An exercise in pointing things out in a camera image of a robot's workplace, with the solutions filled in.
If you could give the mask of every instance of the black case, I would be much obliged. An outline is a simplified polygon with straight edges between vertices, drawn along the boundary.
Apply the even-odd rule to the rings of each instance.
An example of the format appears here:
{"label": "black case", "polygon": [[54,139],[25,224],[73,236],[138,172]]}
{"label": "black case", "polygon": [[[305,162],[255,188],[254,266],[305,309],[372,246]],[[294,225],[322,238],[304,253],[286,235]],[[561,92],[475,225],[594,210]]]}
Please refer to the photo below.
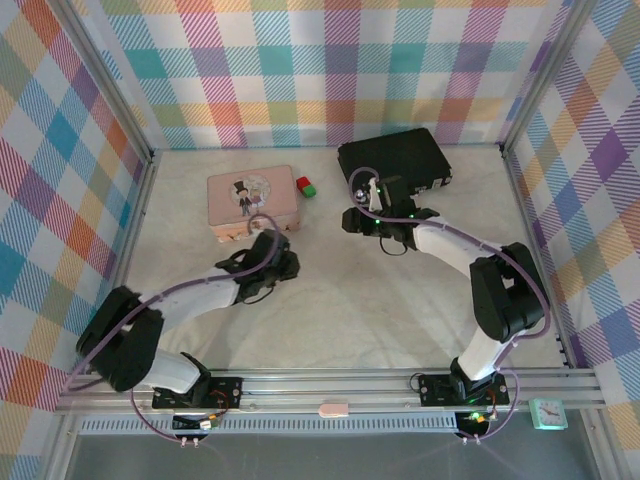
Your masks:
{"label": "black case", "polygon": [[[451,182],[451,166],[426,128],[350,142],[338,148],[338,162],[347,182],[360,167],[371,167],[380,178],[400,175],[407,180],[409,194]],[[368,184],[371,175],[361,173],[353,184],[354,192]]]}

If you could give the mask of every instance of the green block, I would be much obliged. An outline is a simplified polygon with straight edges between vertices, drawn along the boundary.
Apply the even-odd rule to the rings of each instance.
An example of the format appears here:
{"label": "green block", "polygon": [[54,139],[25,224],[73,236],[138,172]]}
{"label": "green block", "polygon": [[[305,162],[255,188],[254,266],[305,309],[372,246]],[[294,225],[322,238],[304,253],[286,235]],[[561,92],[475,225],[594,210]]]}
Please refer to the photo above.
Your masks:
{"label": "green block", "polygon": [[307,198],[315,197],[316,187],[314,187],[313,185],[307,185],[302,189],[302,194]]}

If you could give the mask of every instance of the red block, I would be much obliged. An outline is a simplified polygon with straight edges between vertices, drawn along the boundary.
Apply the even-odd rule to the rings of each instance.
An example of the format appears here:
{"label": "red block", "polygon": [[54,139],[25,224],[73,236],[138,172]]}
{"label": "red block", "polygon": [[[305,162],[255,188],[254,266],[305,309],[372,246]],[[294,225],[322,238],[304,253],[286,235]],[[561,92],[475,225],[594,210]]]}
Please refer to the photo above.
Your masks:
{"label": "red block", "polygon": [[308,187],[309,185],[311,185],[311,182],[307,177],[300,177],[296,180],[296,186],[298,187],[298,190],[300,190],[300,193],[302,193],[304,187]]}

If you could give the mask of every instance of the pink tin box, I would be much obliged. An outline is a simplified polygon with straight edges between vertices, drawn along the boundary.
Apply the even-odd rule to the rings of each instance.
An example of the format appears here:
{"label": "pink tin box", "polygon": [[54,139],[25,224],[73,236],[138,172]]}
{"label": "pink tin box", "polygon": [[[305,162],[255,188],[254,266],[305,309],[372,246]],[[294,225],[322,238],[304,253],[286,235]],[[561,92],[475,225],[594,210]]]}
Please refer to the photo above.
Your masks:
{"label": "pink tin box", "polygon": [[[300,228],[291,167],[261,168],[214,175],[207,179],[209,226],[221,242],[246,238],[247,220],[254,213],[270,215],[282,230]],[[270,228],[264,218],[255,227]]]}

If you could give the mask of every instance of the pink eraser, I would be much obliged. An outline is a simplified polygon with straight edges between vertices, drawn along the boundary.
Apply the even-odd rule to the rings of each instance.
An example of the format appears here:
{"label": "pink eraser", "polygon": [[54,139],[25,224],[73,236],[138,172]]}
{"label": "pink eraser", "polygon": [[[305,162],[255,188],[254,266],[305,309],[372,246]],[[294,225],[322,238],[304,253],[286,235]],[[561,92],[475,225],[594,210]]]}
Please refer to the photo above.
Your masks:
{"label": "pink eraser", "polygon": [[348,403],[324,403],[320,405],[318,414],[322,418],[338,418],[349,416]]}

